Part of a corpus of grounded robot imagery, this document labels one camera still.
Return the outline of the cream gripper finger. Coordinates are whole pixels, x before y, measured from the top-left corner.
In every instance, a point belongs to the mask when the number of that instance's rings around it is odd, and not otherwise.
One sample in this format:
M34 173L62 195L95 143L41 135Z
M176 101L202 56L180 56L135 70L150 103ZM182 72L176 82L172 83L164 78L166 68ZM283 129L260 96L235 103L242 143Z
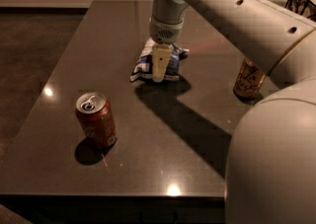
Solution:
M156 44L152 51L152 79L154 82L162 82L166 68L171 57L171 48L168 44Z

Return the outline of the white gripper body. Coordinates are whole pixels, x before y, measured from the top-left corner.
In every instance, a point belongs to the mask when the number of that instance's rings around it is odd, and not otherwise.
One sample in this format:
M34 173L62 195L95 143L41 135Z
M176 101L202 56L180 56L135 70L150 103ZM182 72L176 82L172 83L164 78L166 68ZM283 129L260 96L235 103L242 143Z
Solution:
M157 20L154 16L149 21L149 33L156 43L175 43L182 31L184 23L166 24Z

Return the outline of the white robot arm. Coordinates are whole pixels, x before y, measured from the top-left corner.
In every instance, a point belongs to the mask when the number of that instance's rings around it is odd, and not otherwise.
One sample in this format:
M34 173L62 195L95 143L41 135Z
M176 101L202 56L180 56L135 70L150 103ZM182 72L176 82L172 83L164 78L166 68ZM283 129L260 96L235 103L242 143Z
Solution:
M187 7L278 87L241 118L230 141L226 224L316 224L314 22L268 0L154 0L151 37L175 42Z

